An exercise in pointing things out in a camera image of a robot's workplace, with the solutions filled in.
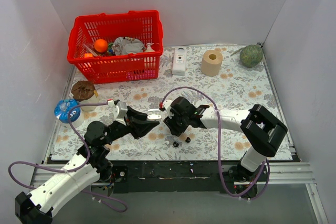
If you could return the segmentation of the white earbud charging case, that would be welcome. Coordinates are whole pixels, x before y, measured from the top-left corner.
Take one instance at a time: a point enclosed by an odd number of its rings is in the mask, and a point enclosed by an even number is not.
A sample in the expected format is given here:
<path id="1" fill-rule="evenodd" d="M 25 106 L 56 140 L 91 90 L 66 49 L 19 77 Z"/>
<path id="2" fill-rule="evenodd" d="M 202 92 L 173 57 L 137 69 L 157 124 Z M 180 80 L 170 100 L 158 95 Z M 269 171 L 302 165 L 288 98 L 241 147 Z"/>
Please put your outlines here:
<path id="1" fill-rule="evenodd" d="M 162 119 L 162 114 L 160 109 L 149 109 L 147 110 L 147 120 L 148 121 L 160 121 Z"/>

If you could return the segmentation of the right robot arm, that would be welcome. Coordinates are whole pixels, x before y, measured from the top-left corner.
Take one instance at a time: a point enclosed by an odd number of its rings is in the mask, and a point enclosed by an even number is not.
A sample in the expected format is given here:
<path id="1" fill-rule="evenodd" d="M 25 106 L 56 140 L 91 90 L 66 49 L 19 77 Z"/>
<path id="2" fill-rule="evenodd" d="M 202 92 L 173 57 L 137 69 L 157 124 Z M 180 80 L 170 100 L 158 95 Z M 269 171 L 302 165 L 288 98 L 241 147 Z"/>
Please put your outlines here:
<path id="1" fill-rule="evenodd" d="M 236 168 L 229 170 L 237 180 L 251 180 L 267 157 L 274 157 L 288 128 L 260 104 L 249 110 L 216 110 L 214 106 L 192 105 L 184 97 L 165 100 L 160 110 L 167 113 L 164 123 L 172 135 L 180 136 L 191 126 L 202 129 L 226 129 L 243 133 L 251 147 Z"/>

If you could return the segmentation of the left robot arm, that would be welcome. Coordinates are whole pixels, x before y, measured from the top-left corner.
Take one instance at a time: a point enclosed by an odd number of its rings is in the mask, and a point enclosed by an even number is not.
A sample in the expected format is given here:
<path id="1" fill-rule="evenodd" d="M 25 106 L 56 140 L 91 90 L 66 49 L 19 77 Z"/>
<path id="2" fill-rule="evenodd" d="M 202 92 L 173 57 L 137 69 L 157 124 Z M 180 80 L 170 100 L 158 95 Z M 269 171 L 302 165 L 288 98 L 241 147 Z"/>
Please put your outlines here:
<path id="1" fill-rule="evenodd" d="M 84 145 L 71 160 L 41 186 L 16 196 L 15 215 L 21 223 L 51 223 L 58 211 L 86 187 L 97 181 L 109 181 L 113 165 L 106 158 L 110 152 L 107 145 L 127 134 L 135 139 L 142 138 L 162 119 L 158 110 L 142 113 L 123 102 L 112 108 L 112 124 L 89 123 Z"/>

